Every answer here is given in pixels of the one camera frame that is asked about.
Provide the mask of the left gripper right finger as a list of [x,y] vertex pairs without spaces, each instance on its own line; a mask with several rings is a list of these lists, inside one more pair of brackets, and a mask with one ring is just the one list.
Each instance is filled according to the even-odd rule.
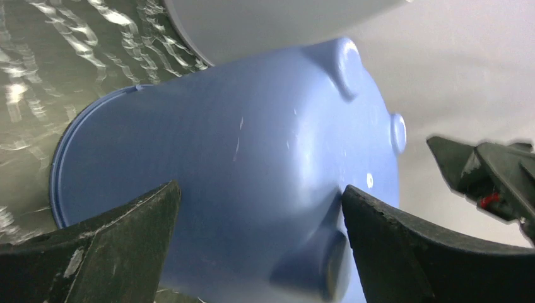
[[533,302],[534,250],[465,235],[355,186],[341,197],[367,302]]

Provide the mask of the blue plastic bucket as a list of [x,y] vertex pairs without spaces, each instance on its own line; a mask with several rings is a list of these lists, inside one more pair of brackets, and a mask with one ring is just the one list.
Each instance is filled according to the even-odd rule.
[[403,117],[346,37],[129,87],[68,126],[50,172],[61,228],[175,180],[163,286],[205,302],[364,302],[341,212],[399,204]]

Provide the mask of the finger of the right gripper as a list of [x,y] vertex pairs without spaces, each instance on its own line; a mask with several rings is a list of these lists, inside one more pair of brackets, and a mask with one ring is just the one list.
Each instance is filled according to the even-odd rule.
[[426,143],[452,192],[504,222],[518,222],[524,237],[534,242],[533,142],[469,145],[430,136]]

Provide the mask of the large grey container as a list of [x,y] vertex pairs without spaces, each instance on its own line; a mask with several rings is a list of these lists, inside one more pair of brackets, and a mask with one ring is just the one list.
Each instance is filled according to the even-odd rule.
[[405,4],[390,0],[168,0],[181,39],[209,66],[339,37]]

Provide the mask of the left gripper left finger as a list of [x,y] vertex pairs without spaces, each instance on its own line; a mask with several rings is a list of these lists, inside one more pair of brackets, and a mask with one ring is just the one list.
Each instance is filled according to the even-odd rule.
[[153,302],[180,205],[175,181],[72,226],[1,246],[2,302]]

